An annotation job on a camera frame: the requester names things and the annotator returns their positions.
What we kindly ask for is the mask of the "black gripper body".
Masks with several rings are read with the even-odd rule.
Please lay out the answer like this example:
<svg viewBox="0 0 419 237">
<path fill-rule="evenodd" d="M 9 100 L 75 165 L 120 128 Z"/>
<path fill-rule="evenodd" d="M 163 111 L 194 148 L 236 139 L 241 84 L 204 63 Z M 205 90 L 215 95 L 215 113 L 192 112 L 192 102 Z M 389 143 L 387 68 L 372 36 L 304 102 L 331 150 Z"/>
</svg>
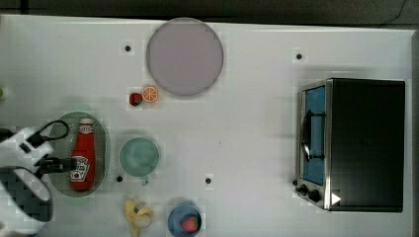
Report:
<svg viewBox="0 0 419 237">
<path fill-rule="evenodd" d="M 45 174 L 63 173 L 64 163 L 61 159 L 55 157 L 42 158 L 36 163 L 35 168 L 35 175 L 41 178 Z"/>
</svg>

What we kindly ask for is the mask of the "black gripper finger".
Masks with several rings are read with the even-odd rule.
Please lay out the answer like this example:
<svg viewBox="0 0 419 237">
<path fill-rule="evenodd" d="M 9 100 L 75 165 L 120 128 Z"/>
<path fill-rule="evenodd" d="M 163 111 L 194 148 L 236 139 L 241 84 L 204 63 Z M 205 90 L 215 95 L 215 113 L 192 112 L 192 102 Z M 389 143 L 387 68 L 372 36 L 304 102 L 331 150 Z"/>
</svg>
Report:
<svg viewBox="0 0 419 237">
<path fill-rule="evenodd" d="M 63 171 L 70 172 L 77 168 L 77 159 L 76 158 L 66 158 L 63 160 Z"/>
</svg>

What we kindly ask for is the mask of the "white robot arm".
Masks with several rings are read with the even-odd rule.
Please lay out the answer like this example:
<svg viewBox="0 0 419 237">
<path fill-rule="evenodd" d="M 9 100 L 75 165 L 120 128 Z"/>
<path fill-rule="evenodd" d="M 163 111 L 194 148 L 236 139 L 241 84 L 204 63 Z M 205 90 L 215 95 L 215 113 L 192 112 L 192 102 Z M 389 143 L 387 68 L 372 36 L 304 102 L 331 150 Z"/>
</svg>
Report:
<svg viewBox="0 0 419 237">
<path fill-rule="evenodd" d="M 1 129 L 1 237 L 34 236 L 52 220 L 52 192 L 42 177 L 76 168 L 75 159 L 50 157 L 52 151 L 31 128 Z"/>
</svg>

